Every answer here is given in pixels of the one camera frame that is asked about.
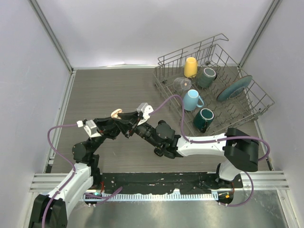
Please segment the beige earbud charging case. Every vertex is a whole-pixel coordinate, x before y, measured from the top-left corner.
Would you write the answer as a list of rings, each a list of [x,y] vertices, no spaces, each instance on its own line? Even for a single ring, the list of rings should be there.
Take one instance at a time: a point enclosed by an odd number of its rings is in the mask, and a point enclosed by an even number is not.
[[[121,119],[119,114],[122,113],[122,109],[116,109],[111,113],[111,118]]]

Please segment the black earbud charging case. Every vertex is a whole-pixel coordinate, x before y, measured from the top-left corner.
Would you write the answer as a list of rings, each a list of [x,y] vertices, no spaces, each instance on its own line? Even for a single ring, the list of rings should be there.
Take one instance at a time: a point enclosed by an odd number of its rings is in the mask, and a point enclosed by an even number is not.
[[[163,151],[159,148],[155,148],[154,149],[154,153],[159,156],[159,157],[162,157],[164,154],[163,154]]]

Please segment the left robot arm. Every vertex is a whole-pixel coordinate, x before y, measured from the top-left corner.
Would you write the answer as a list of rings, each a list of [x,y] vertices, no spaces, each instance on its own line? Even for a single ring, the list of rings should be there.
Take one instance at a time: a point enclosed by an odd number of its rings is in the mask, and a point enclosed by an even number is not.
[[[95,151],[106,139],[116,139],[119,128],[111,117],[77,121],[74,126],[84,128],[88,139],[72,148],[74,162],[69,174],[48,194],[39,194],[33,203],[30,228],[65,228],[68,218],[88,189],[101,184],[99,155]]]

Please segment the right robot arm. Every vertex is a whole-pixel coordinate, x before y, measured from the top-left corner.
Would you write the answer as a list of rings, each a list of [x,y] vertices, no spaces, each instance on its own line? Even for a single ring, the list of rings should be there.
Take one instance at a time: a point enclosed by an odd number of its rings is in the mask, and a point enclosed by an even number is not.
[[[226,133],[203,137],[182,137],[164,121],[156,127],[147,123],[148,115],[141,111],[119,113],[115,123],[126,137],[137,134],[154,146],[154,153],[170,159],[191,155],[215,155],[226,160],[217,167],[214,181],[224,188],[242,171],[258,170],[259,142],[237,128],[228,128]]]

